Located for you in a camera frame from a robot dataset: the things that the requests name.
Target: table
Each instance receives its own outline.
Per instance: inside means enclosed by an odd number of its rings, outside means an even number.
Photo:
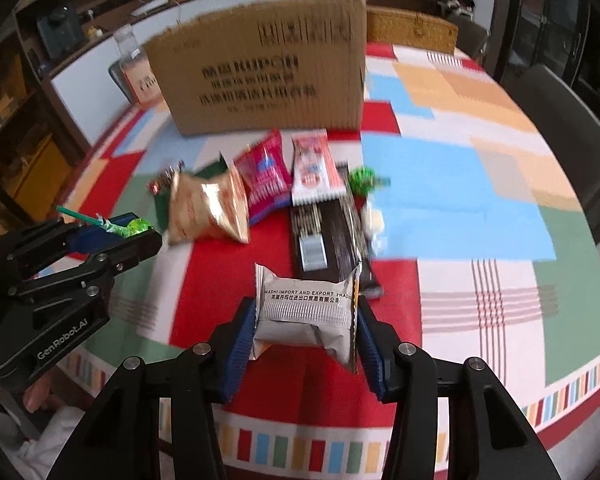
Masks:
[[[265,132],[181,137],[164,104],[132,108],[94,149],[65,206],[133,211],[155,222],[146,184],[183,159],[231,160]],[[436,358],[485,359],[547,447],[600,405],[600,260],[576,195],[549,147],[502,88],[466,56],[385,44],[367,48],[361,131],[328,130],[336,160],[392,180],[373,200],[386,249],[373,267],[386,291],[379,319]],[[285,161],[292,160],[283,132]],[[255,262],[291,276],[288,212],[253,227],[251,243],[163,246],[116,280],[112,319],[61,368],[96,395],[129,355],[171,358],[204,341],[254,291]],[[79,263],[74,257],[54,269]],[[448,457],[440,400],[437,475]],[[160,437],[170,439],[170,404]],[[375,479],[394,409],[364,375],[319,349],[274,346],[248,365],[216,410],[228,471],[241,478]]]

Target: cardboard box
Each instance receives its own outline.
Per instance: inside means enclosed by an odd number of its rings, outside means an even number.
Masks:
[[[359,129],[364,0],[276,0],[212,12],[144,47],[183,135]]]

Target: chair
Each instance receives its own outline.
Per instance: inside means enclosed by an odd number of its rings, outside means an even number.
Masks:
[[[583,209],[590,208],[600,195],[600,120],[542,64],[505,90],[549,144]]]
[[[442,18],[390,9],[366,6],[366,40],[373,43],[393,43],[454,54],[458,28]]]
[[[446,20],[458,27],[458,48],[473,60],[481,62],[487,49],[489,31],[466,16],[450,14]]]

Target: glass bottle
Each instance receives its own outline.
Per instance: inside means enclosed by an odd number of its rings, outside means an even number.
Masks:
[[[151,108],[162,99],[162,92],[151,70],[144,48],[138,45],[131,25],[113,33],[120,51],[120,70],[141,108]]]

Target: dark brown snack box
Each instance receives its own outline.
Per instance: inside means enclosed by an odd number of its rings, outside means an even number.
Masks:
[[[299,280],[340,282],[356,267],[360,254],[360,291],[367,299],[380,298],[384,290],[371,269],[360,216],[349,189],[346,164],[339,164],[338,172],[347,183],[345,196],[291,208],[294,277]],[[312,266],[317,268],[305,270],[305,267]]]

